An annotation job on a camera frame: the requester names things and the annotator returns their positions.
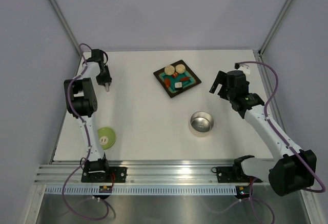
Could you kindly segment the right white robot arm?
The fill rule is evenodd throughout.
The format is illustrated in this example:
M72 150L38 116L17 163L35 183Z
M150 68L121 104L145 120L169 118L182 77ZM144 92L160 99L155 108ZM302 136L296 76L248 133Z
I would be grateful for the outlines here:
M220 89L220 98L229 101L232 109L253 127L274 159L269 163L253 155L236 158L231 169L234 178L258 178L268 182L279 196L310 188L315 181L316 155L312 150L303 150L278 127L260 96L249 92L249 84L240 70L219 71L210 88L210 93Z

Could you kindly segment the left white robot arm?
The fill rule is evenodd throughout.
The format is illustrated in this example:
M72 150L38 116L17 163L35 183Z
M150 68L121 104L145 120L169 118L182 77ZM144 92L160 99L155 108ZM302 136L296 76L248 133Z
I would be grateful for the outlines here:
M64 81L67 111L78 122L86 148L86 159L79 166L83 170L82 182L101 183L113 180L113 173L99 142L95 122L98 103L92 83L95 78L98 86L109 92L112 78L107 61L107 53L101 49L92 49L91 57L83 61L82 71L73 79Z

